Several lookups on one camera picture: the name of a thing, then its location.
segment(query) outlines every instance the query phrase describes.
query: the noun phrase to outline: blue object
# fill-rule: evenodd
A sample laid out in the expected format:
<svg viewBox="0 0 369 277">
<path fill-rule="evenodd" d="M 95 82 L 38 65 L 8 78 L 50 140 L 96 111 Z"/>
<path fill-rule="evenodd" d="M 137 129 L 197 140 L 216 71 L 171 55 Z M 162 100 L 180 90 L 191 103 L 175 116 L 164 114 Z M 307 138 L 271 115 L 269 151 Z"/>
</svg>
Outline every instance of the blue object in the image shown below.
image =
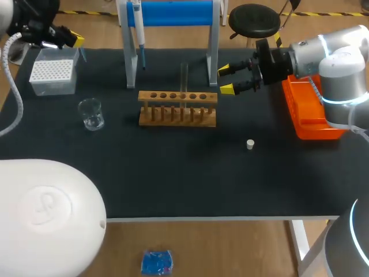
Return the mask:
<svg viewBox="0 0 369 277">
<path fill-rule="evenodd" d="M 213 1 L 142 2 L 145 27 L 211 26 Z M 134 27 L 132 2 L 127 2 L 128 26 Z"/>
<path fill-rule="evenodd" d="M 140 45 L 141 59 L 142 59 L 142 68 L 146 69 L 146 60 L 145 60 L 145 47 L 143 44 Z"/>
<path fill-rule="evenodd" d="M 172 273 L 173 259 L 169 250 L 144 253 L 141 273 L 146 275 L 168 275 Z"/>
</svg>

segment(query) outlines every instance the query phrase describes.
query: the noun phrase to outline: orange box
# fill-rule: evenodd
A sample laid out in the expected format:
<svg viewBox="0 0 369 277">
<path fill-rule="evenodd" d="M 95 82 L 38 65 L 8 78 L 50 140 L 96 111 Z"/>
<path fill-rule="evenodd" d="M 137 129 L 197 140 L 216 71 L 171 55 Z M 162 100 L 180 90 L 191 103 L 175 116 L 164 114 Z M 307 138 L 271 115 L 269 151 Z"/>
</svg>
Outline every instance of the orange box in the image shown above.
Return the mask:
<svg viewBox="0 0 369 277">
<path fill-rule="evenodd" d="M 318 75 L 312 80 L 321 92 L 321 82 Z M 331 128 L 324 115 L 321 105 L 308 78 L 296 79 L 289 76 L 282 82 L 289 113 L 297 136 L 302 140 L 336 140 L 346 130 Z"/>
</svg>

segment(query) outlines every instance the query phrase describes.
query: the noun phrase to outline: black tabletop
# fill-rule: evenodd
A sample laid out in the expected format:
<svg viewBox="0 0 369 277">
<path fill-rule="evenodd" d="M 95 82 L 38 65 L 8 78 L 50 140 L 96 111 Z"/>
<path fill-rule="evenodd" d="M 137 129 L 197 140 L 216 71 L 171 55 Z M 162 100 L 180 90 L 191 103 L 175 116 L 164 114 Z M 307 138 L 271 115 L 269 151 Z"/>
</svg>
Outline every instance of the black tabletop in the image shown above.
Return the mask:
<svg viewBox="0 0 369 277">
<path fill-rule="evenodd" d="M 220 50 L 219 66 L 251 50 Z M 87 50 L 75 95 L 36 97 L 28 83 L 37 51 L 21 66 L 20 125 L 0 138 L 0 159 L 50 159 L 87 175 L 109 218 L 166 216 L 332 216 L 369 191 L 369 145 L 347 133 L 339 141 L 301 141 L 280 84 L 239 96 L 219 95 L 216 128 L 140 127 L 138 90 L 178 91 L 189 63 L 189 91 L 208 87 L 205 50 L 146 50 L 137 89 L 126 89 L 122 50 Z M 219 84 L 249 78 L 248 71 Z M 101 100 L 106 121 L 84 129 L 79 101 Z M 8 97 L 0 126 L 16 113 Z M 252 151 L 245 142 L 255 141 Z"/>
</svg>

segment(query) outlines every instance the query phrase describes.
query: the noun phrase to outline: pipette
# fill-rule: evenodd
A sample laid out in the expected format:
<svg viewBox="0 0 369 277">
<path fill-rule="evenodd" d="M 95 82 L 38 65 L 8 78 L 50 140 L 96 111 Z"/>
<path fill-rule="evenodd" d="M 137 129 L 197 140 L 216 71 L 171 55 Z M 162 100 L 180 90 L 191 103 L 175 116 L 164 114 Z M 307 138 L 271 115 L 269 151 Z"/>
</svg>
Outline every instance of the pipette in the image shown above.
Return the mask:
<svg viewBox="0 0 369 277">
<path fill-rule="evenodd" d="M 142 17 L 142 7 L 141 0 L 133 0 L 133 15 L 134 15 L 134 25 L 136 28 L 137 41 L 140 46 L 142 68 L 146 69 L 145 61 L 145 33 L 144 33 L 144 19 Z"/>
</svg>

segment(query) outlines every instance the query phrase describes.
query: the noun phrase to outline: white bottle cap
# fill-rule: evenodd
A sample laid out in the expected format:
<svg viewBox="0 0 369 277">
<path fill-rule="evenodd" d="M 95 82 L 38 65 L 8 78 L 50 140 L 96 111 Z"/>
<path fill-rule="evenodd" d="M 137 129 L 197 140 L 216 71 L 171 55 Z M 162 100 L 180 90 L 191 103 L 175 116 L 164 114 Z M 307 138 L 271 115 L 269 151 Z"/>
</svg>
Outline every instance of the white bottle cap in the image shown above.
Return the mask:
<svg viewBox="0 0 369 277">
<path fill-rule="evenodd" d="M 246 146 L 248 150 L 251 150 L 254 147 L 255 141 L 253 140 L 247 140 Z"/>
</svg>

